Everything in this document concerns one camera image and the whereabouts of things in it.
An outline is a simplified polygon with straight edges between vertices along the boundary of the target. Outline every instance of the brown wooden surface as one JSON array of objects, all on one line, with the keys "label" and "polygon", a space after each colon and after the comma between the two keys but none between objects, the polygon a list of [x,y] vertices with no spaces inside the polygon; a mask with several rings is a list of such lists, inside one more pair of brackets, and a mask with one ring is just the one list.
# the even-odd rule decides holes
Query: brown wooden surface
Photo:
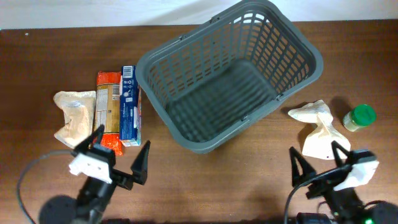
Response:
[{"label": "brown wooden surface", "polygon": [[[295,25],[322,53],[322,76],[209,154],[197,155],[180,147],[146,95],[142,96],[142,137],[152,141],[149,177],[145,186],[135,185],[131,192],[117,189],[105,218],[205,222],[281,215],[292,190],[288,148],[300,148],[311,131],[286,112],[319,99],[330,106],[333,125],[350,140],[352,148],[369,148],[381,162],[371,182],[357,188],[361,199],[398,203],[398,21]],[[27,222],[15,196],[22,168],[45,152],[67,148],[53,137],[63,126],[63,114],[52,100],[54,94],[94,90],[99,70],[136,64],[148,50],[194,27],[0,31],[1,223]],[[341,119],[361,103],[374,107],[377,121],[351,133]],[[128,149],[125,156],[117,158],[116,167],[129,172],[138,150]],[[334,166],[333,161],[308,160],[318,171]],[[68,172],[70,161],[68,156],[54,157],[28,173],[22,197],[34,218],[50,197],[77,196],[85,177]],[[296,193],[291,215],[315,211],[321,200],[309,201],[305,192]]]}]

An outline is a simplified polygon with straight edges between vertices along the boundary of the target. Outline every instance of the orange package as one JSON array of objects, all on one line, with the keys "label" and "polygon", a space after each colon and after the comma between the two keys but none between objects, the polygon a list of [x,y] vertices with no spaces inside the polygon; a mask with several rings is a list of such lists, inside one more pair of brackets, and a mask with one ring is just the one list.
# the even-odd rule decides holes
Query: orange package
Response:
[{"label": "orange package", "polygon": [[101,145],[114,150],[118,156],[123,155],[119,140],[120,76],[121,72],[98,72],[95,108],[95,129],[101,124],[105,126]]}]

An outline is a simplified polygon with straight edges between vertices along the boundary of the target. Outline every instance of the laundry basket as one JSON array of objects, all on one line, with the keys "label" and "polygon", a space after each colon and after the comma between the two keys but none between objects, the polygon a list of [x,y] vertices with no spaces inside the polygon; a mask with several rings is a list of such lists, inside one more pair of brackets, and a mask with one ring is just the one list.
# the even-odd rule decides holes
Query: laundry basket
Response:
[{"label": "laundry basket", "polygon": [[319,51],[271,2],[257,0],[237,3],[146,53],[136,77],[174,139],[206,153],[322,70]]}]

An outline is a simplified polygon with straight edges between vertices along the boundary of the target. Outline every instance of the basket bottom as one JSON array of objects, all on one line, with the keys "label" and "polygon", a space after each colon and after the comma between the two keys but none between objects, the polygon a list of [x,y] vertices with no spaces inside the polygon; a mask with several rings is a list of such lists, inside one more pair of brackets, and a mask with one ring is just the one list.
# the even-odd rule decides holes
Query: basket bottom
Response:
[{"label": "basket bottom", "polygon": [[265,76],[250,61],[239,59],[170,101],[165,110],[183,137],[206,142],[276,96]]}]

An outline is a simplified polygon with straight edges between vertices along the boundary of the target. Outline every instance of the green lid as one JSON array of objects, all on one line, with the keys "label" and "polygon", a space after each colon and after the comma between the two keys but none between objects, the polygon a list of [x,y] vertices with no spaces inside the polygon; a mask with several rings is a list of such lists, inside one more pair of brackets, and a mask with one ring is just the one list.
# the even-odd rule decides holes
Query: green lid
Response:
[{"label": "green lid", "polygon": [[359,105],[352,110],[351,118],[360,126],[368,126],[376,120],[376,112],[369,105]]}]

